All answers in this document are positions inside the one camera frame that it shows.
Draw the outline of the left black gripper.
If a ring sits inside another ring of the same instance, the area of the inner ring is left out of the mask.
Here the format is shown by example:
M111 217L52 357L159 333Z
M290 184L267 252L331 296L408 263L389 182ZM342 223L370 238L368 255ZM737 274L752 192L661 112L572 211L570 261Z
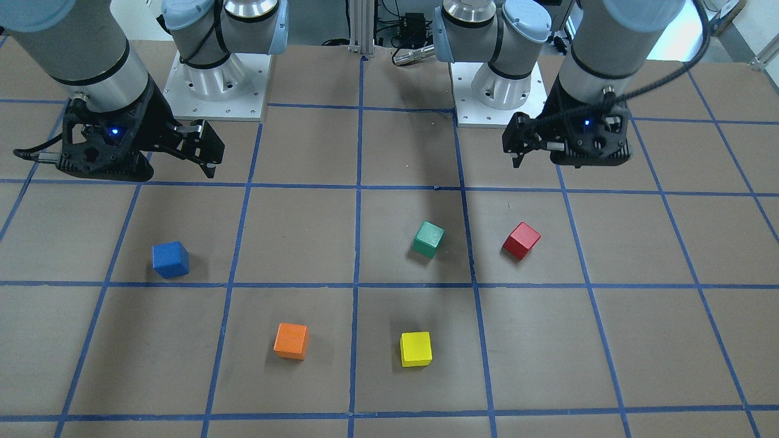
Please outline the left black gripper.
M503 132L503 153L510 155L514 169L521 166L528 153L539 150L535 133L546 142L550 160L557 165L618 166L632 157L625 103L543 123L535 132L531 122L528 114L515 112Z

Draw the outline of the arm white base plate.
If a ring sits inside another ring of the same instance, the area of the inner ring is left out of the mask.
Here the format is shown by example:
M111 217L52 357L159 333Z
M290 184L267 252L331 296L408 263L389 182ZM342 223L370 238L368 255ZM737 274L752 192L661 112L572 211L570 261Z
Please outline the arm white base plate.
M179 120L261 122L273 59L232 54L222 66L195 69L175 57L160 89Z
M548 94L537 64L520 80L499 77L480 62L450 64L457 124L466 128L504 128L515 112L537 117Z

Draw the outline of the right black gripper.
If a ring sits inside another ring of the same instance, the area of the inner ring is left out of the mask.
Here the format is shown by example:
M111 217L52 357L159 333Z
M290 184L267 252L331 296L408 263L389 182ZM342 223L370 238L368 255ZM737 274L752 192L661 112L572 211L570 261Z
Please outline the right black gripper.
M214 178L223 161L225 143L206 120L180 125L152 77L144 91L125 108L95 112L86 100L73 97L62 122L58 171L76 178L147 182L153 167L146 151L173 152L197 164Z

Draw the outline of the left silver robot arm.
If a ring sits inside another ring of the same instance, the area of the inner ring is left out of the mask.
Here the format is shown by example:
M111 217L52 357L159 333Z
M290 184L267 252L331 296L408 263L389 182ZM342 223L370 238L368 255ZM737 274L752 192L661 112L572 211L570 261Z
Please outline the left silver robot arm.
M561 166L618 166L631 156L628 100L690 71L710 46L704 3L694 3L701 25L690 61L629 91L651 50L682 11L682 1L584 1L582 19L539 116L520 111L553 20L534 1L443 1L432 23L436 58L478 62L472 89L484 105L513 110L501 141L520 166L532 151L549 152Z

